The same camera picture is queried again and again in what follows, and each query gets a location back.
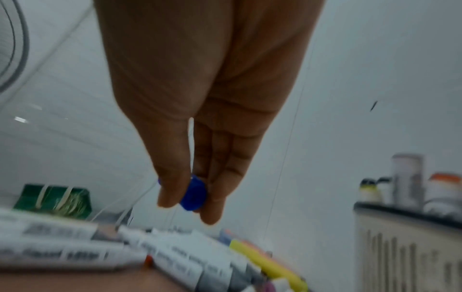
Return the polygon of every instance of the blue marker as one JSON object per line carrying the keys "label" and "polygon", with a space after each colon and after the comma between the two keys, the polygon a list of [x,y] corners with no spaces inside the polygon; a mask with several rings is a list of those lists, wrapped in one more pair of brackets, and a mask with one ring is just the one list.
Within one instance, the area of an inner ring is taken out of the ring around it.
{"label": "blue marker", "polygon": [[207,198],[207,188],[203,181],[201,181],[197,176],[191,176],[191,182],[189,183],[188,190],[184,194],[183,199],[180,202],[180,205],[186,211],[194,211],[202,207]]}

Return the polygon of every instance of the yellow marker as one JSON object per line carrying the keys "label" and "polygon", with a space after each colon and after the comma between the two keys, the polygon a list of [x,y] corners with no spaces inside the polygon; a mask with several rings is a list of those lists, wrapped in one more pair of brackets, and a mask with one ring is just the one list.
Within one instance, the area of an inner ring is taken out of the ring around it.
{"label": "yellow marker", "polygon": [[250,261],[259,266],[261,271],[270,279],[286,278],[295,292],[308,291],[308,285],[297,274],[276,263],[248,244],[234,239],[231,241],[230,248],[245,255]]}

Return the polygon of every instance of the storage basket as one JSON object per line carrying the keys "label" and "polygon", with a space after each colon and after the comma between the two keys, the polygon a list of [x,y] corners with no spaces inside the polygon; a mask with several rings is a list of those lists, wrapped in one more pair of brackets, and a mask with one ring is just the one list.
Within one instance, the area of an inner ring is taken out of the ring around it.
{"label": "storage basket", "polygon": [[462,292],[462,223],[356,203],[359,292]]}

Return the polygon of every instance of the blue cap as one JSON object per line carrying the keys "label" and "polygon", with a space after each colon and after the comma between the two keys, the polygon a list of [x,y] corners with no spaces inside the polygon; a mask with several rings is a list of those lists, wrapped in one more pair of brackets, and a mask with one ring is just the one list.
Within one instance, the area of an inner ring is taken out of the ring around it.
{"label": "blue cap", "polygon": [[183,199],[180,202],[180,205],[186,211],[194,211],[202,207],[207,198],[207,188],[203,181],[201,181],[197,176],[191,176],[191,182],[189,183],[188,190],[184,194]]}

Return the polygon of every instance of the green gift box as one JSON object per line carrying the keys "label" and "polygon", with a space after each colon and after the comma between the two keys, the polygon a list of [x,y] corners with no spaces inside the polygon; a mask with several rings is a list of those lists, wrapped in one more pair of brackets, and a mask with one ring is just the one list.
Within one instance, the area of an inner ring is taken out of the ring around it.
{"label": "green gift box", "polygon": [[90,192],[84,188],[24,185],[14,209],[86,219],[91,213]]}

